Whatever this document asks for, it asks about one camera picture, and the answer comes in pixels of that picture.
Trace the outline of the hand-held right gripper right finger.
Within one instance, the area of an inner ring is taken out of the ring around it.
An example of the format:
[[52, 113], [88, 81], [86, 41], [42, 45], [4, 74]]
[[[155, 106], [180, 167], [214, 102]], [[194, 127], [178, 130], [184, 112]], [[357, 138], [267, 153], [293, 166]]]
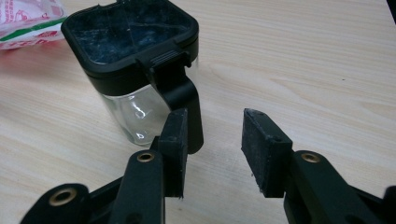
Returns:
[[380, 199], [348, 185], [322, 155], [295, 151], [261, 111], [244, 110], [242, 151], [266, 198], [282, 198], [289, 224], [386, 224]]

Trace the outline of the red and white seasoning bag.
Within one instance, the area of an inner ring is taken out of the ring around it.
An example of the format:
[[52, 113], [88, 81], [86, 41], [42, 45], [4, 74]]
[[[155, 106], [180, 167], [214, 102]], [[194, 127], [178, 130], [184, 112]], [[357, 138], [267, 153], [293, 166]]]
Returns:
[[66, 17], [60, 0], [0, 0], [0, 50], [63, 39]]

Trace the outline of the glass jar with black lid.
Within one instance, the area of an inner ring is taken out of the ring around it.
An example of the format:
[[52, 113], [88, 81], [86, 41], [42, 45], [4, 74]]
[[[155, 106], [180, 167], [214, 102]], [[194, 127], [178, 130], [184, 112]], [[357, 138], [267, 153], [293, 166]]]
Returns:
[[120, 97], [150, 85], [170, 110], [187, 108], [189, 152], [204, 144], [199, 95], [185, 69], [199, 24], [169, 0], [117, 0], [69, 16], [62, 33], [96, 90]]

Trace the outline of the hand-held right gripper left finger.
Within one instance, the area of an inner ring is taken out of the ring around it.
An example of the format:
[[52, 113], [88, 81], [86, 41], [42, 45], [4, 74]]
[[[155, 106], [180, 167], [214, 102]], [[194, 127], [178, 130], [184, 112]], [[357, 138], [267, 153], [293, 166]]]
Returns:
[[188, 156], [188, 111], [171, 112], [150, 149], [133, 154], [109, 224], [164, 224], [165, 199], [181, 198]]

